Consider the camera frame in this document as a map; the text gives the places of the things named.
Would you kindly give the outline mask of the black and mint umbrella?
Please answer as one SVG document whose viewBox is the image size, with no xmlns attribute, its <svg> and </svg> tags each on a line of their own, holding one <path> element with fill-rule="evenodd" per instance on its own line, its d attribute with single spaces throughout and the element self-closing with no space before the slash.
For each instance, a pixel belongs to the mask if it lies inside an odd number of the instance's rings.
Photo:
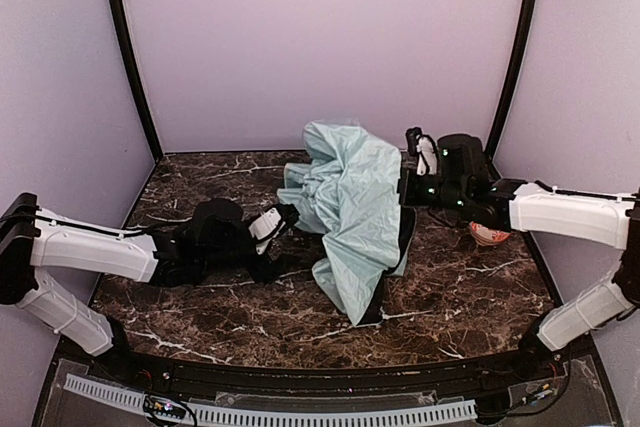
<svg viewBox="0 0 640 427">
<path fill-rule="evenodd" d="M 289 163 L 280 203 L 298 229 L 320 236 L 312 267 L 318 287 L 352 325 L 382 320 L 384 278 L 403 269 L 400 150 L 359 125 L 315 121 L 303 129 L 309 162 Z"/>
</svg>

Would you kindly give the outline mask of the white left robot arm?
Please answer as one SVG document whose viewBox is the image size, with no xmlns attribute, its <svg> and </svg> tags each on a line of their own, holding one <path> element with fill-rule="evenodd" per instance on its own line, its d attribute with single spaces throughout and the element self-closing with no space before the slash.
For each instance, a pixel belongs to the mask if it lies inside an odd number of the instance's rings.
<svg viewBox="0 0 640 427">
<path fill-rule="evenodd" d="M 256 283 L 280 274 L 268 250 L 294 226 L 298 210 L 278 203 L 245 219 L 236 202 L 199 203 L 185 221 L 118 230 L 43 209 L 22 193 L 1 217 L 1 302 L 39 318 L 93 357 L 127 350 L 119 323 L 90 309 L 49 273 L 58 267 L 111 274 L 139 283 L 198 285 L 218 269 L 240 267 Z"/>
</svg>

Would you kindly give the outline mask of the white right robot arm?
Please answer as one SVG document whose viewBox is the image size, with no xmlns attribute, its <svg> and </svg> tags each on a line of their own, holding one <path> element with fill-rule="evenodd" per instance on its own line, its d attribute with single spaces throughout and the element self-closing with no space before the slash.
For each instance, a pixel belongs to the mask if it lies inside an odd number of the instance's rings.
<svg viewBox="0 0 640 427">
<path fill-rule="evenodd" d="M 620 250 L 619 266 L 575 299 L 536 320 L 520 350 L 549 354 L 639 306 L 639 196 L 560 189 L 541 181 L 492 178 L 479 138 L 433 140 L 407 130 L 415 170 L 404 170 L 400 200 L 408 207 L 454 210 L 465 221 L 502 232 L 544 232 Z"/>
</svg>

